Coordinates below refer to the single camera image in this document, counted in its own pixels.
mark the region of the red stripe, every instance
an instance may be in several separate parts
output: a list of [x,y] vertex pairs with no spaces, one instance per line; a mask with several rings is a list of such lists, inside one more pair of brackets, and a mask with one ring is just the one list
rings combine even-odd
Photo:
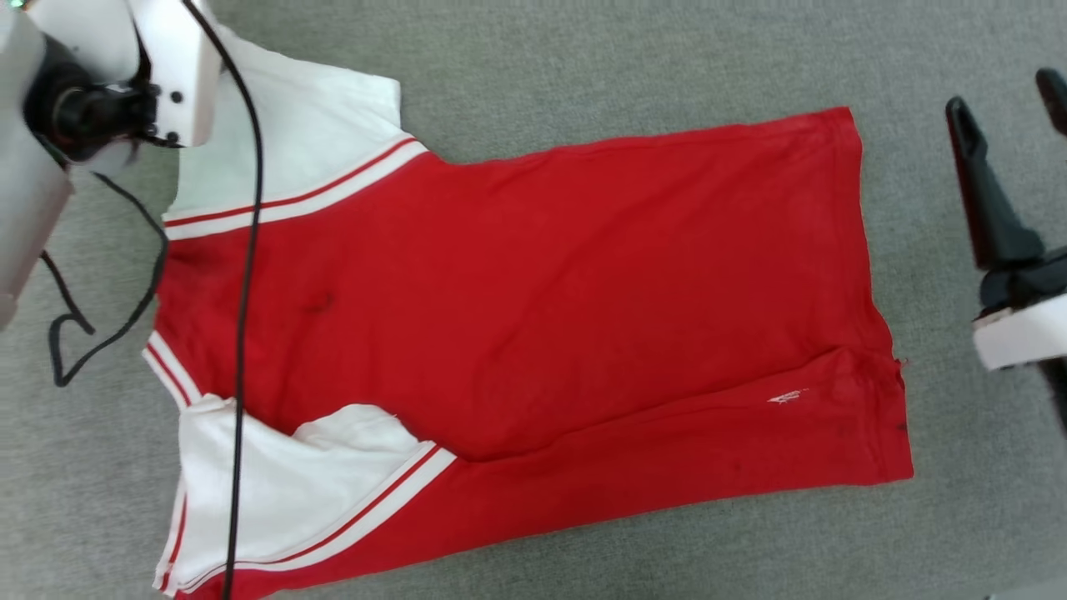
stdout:
[[[426,453],[426,456],[424,456],[423,458],[418,459],[418,461],[416,461],[415,464],[413,464],[411,467],[411,469],[409,469],[408,471],[405,471],[404,474],[401,475],[396,481],[393,481],[393,485],[391,485],[389,487],[385,488],[385,491],[383,491],[382,493],[378,494],[378,498],[376,498],[373,501],[371,501],[371,503],[368,504],[366,507],[364,507],[363,510],[361,510],[360,512],[357,512],[355,517],[352,517],[352,519],[350,519],[347,523],[345,523],[336,532],[330,534],[330,536],[327,537],[325,539],[323,539],[322,541],[316,543],[315,546],[313,546],[310,548],[306,548],[304,550],[301,550],[300,552],[298,552],[296,554],[292,554],[290,556],[286,556],[285,558],[278,558],[276,560],[270,560],[268,563],[254,563],[254,562],[251,562],[251,560],[241,560],[241,562],[238,563],[238,565],[276,565],[278,563],[285,563],[286,560],[292,560],[293,558],[299,558],[299,557],[301,557],[301,556],[303,556],[303,555],[305,555],[305,554],[307,554],[309,552],[313,552],[315,550],[318,550],[319,548],[322,548],[323,546],[325,546],[325,544],[330,543],[331,541],[333,541],[334,539],[336,539],[337,536],[339,536],[343,533],[347,532],[360,519],[366,517],[367,514],[370,512],[370,510],[372,508],[375,508],[376,506],[378,506],[379,504],[381,504],[381,502],[383,500],[385,500],[386,498],[388,498],[388,495],[391,493],[393,493],[393,491],[396,490],[397,487],[400,486],[400,484],[403,484],[405,480],[408,480],[408,478],[411,477],[412,474],[414,474],[416,471],[418,471],[418,469],[420,467],[423,467],[423,464],[427,460],[430,460],[430,457],[432,457],[433,455],[437,454],[437,451],[440,451],[440,449],[441,449],[441,446],[433,446],[433,449],[431,449],[430,452]],[[211,573],[211,572],[205,573],[204,575],[201,575],[200,579],[194,580],[193,582],[191,582],[188,585],[184,586],[182,589],[190,589],[190,588],[196,587],[197,585],[200,585],[204,581],[209,580],[209,579],[211,579],[213,577],[217,577],[219,574],[220,573]]]
[[370,510],[373,507],[378,506],[391,493],[393,493],[393,490],[397,489],[397,487],[399,487],[400,484],[404,483],[408,479],[408,477],[411,476],[412,473],[414,473],[415,471],[418,471],[418,468],[421,467],[424,462],[426,462],[427,460],[429,460],[431,456],[437,454],[439,449],[441,449],[441,446],[433,446],[432,451],[426,453],[426,456],[424,456],[423,458],[418,459],[418,462],[416,462],[415,464],[413,464],[412,468],[409,469],[407,473],[404,473],[403,475],[401,475],[400,478],[398,478],[396,481],[393,481],[393,485],[389,486],[389,487],[387,487],[387,488],[385,488],[385,491],[382,492],[381,494],[379,494],[379,496],[373,500],[373,502],[371,502],[370,504],[368,504],[363,510],[361,510],[359,514],[356,514],[355,517],[352,517],[352,519],[348,523],[345,523],[345,526],[343,526],[341,528],[339,528],[336,532],[334,532],[330,537],[323,539],[322,541],[316,543],[315,546],[313,546],[310,548],[304,549],[304,550],[302,550],[302,551],[293,554],[292,556],[288,556],[286,558],[278,558],[277,560],[271,560],[270,563],[262,563],[262,564],[264,565],[276,565],[277,563],[284,563],[286,560],[292,560],[293,558],[300,558],[304,554],[307,554],[308,552],[312,552],[314,550],[322,548],[327,543],[330,543],[332,540],[336,539],[337,536],[339,536],[340,534],[345,533],[346,531],[348,531],[349,527],[351,527],[352,525],[354,525],[356,521],[359,521],[360,519],[364,518],[367,515],[367,512],[370,512]]
[[178,378],[174,377],[174,374],[171,373],[171,369],[166,367],[166,363],[163,362],[163,359],[159,358],[159,352],[157,352],[156,349],[152,347],[152,344],[148,344],[147,348],[148,352],[153,356],[153,358],[156,359],[156,362],[159,363],[159,366],[163,369],[163,373],[165,373],[166,376],[171,378],[171,383],[174,383],[174,386],[177,388],[178,392],[181,394],[181,398],[186,400],[186,406],[187,407],[192,406],[193,402],[192,400],[189,399],[189,395],[186,394],[186,389],[182,388],[180,383],[178,383]]
[[163,573],[163,581],[159,584],[160,591],[166,591],[166,584],[171,581],[171,569],[174,568],[174,562],[178,558],[178,550],[181,549],[181,536],[186,533],[186,496],[181,496],[181,518],[178,519],[178,537],[174,540],[174,550],[171,552],[171,557],[166,559],[166,572]]
[[[303,201],[305,201],[305,200],[307,200],[309,198],[314,198],[314,196],[319,195],[319,194],[321,194],[323,192],[327,192],[327,191],[329,191],[329,190],[331,190],[333,188],[336,188],[337,186],[344,184],[345,181],[351,179],[352,177],[355,177],[360,173],[363,173],[367,169],[370,169],[375,164],[378,164],[382,160],[388,158],[388,156],[392,155],[393,153],[395,153],[396,151],[400,149],[401,147],[403,147],[403,146],[405,146],[405,145],[408,145],[408,144],[410,144],[410,143],[412,143],[414,141],[415,141],[415,138],[408,138],[407,140],[397,142],[393,147],[391,147],[389,149],[385,151],[384,153],[378,155],[377,158],[373,158],[369,162],[365,162],[363,165],[361,165],[355,171],[352,171],[351,173],[343,176],[341,178],[339,178],[339,179],[337,179],[337,180],[335,180],[335,181],[333,181],[331,184],[327,184],[325,186],[322,186],[321,188],[319,188],[317,190],[307,192],[307,193],[305,193],[303,195],[298,195],[296,198],[287,198],[285,200],[274,200],[274,201],[271,201],[271,202],[265,202],[265,203],[262,203],[261,207],[262,208],[272,208],[272,207],[275,207],[275,206],[285,206],[287,204],[296,204],[298,202],[303,202]],[[165,225],[168,227],[173,227],[173,226],[176,226],[176,225],[185,225],[185,224],[188,224],[188,223],[198,223],[201,221],[210,221],[212,219],[221,219],[223,217],[233,217],[234,215],[243,215],[245,212],[252,212],[252,208],[253,208],[252,206],[242,206],[240,208],[233,208],[230,210],[223,210],[222,212],[212,212],[211,215],[200,215],[197,217],[186,217],[185,219],[175,219],[173,221],[166,221]]]

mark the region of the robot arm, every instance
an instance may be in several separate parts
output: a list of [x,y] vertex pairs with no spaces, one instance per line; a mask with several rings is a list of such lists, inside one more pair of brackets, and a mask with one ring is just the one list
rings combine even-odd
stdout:
[[[1067,83],[1052,69],[1037,86],[1053,127],[1067,136]],[[1034,363],[1067,431],[1067,247],[1047,251],[1012,209],[986,162],[988,145],[962,98],[945,107],[975,265],[986,271],[974,345],[992,370]]]
[[221,64],[179,0],[5,1],[0,330],[73,193],[68,169],[113,175],[141,143],[205,143]]

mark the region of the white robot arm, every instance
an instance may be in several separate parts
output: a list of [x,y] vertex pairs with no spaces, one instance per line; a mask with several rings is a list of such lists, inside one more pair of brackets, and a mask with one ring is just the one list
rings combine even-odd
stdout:
[[179,0],[3,1],[0,330],[73,193],[67,170],[112,175],[141,143],[206,142],[221,65]]

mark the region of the white sleeve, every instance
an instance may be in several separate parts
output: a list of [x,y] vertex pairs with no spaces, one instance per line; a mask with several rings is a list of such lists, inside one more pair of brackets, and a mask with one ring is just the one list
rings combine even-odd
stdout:
[[[181,484],[156,569],[168,596],[190,593],[226,563],[234,400],[208,394],[179,421]],[[244,415],[238,569],[307,567],[359,542],[456,458],[396,417],[348,405],[282,435]]]
[[[329,185],[410,137],[400,128],[397,81],[290,59],[219,30],[259,117],[265,202]],[[210,139],[180,151],[178,194],[166,218],[251,204],[254,149],[244,102],[224,73]]]

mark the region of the gray carpet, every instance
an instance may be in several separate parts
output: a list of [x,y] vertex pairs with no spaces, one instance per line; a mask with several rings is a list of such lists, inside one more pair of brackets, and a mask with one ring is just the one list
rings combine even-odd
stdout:
[[[876,300],[909,361],[910,481],[689,506],[302,597],[975,599],[1067,573],[1067,445],[1047,392],[1028,369],[985,374],[970,346],[980,275],[942,115],[949,97],[965,95],[1019,211],[1067,243],[1067,142],[1033,85],[1040,66],[1067,69],[1062,3],[212,4],[257,44],[400,80],[405,128],[455,161],[850,106],[865,143]],[[162,152],[120,178],[156,214],[175,179],[175,157]],[[146,285],[156,241],[123,200],[76,184],[49,248],[110,331]],[[147,598],[178,474],[174,404],[139,357],[149,319],[55,390],[44,340],[61,311],[37,270],[0,335],[0,586],[16,597]],[[93,342],[73,329],[67,338],[70,356]]]

